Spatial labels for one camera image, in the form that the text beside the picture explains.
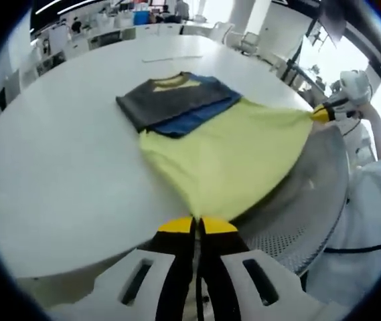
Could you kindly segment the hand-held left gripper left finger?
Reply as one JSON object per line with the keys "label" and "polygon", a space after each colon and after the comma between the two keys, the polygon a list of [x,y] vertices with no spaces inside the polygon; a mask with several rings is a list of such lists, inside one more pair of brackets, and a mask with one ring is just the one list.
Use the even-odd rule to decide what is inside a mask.
{"label": "hand-held left gripper left finger", "polygon": [[87,296],[52,308],[52,320],[181,320],[193,276],[196,221],[163,224],[94,281]]}

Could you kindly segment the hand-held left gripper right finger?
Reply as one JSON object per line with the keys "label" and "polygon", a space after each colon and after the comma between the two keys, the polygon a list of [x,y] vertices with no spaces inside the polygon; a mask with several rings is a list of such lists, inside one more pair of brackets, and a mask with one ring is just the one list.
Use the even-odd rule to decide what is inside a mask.
{"label": "hand-held left gripper right finger", "polygon": [[265,252],[250,250],[227,221],[202,217],[200,275],[216,320],[342,320],[344,307],[317,301],[300,278]]}

